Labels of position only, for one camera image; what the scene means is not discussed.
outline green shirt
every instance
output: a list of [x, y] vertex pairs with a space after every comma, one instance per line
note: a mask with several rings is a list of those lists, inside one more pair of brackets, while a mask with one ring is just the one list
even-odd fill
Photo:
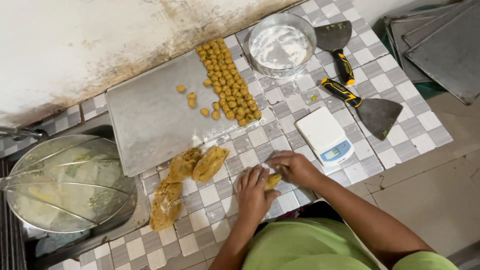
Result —
[[[243, 270], [379, 270], [352, 230], [330, 219], [287, 219], [268, 224], [253, 239]], [[456, 270], [433, 252], [417, 252], [393, 270]]]

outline yellow and black handle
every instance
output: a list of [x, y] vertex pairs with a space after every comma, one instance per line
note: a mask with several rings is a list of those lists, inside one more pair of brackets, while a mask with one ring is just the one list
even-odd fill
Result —
[[333, 58], [335, 59], [338, 71], [340, 72], [340, 77], [344, 80], [346, 85], [352, 85], [355, 82], [353, 77], [353, 70], [348, 62], [347, 58], [343, 54], [343, 49], [336, 49], [332, 51]]
[[325, 78], [322, 80], [321, 84], [328, 89], [328, 91], [332, 92], [334, 96], [341, 98], [343, 101], [350, 103], [353, 107], [360, 106], [362, 102], [362, 98], [359, 98], [352, 94], [345, 86], [341, 85], [340, 83], [330, 80], [329, 78]]

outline scraper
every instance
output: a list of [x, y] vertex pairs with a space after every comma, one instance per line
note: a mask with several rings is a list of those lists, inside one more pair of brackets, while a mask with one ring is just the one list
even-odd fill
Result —
[[352, 36], [352, 23], [343, 21], [314, 29], [317, 36], [317, 47], [332, 53], [342, 80], [346, 85], [352, 85], [355, 82], [353, 70], [343, 54], [343, 48]]
[[345, 86], [328, 78], [323, 79], [321, 84], [336, 97], [355, 107], [368, 131], [381, 141], [385, 140], [403, 109], [402, 105], [390, 100], [357, 97]]

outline white flour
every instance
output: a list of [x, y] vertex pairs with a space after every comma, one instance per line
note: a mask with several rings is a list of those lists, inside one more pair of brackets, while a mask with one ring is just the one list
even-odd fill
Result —
[[262, 30], [249, 49], [259, 64], [272, 69], [298, 66], [312, 55], [312, 46], [305, 34], [287, 25]]

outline digital kitchen scale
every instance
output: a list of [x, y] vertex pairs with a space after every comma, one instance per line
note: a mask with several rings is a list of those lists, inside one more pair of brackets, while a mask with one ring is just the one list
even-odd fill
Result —
[[324, 167], [346, 161], [354, 152], [345, 131], [327, 107], [321, 107], [295, 124]]

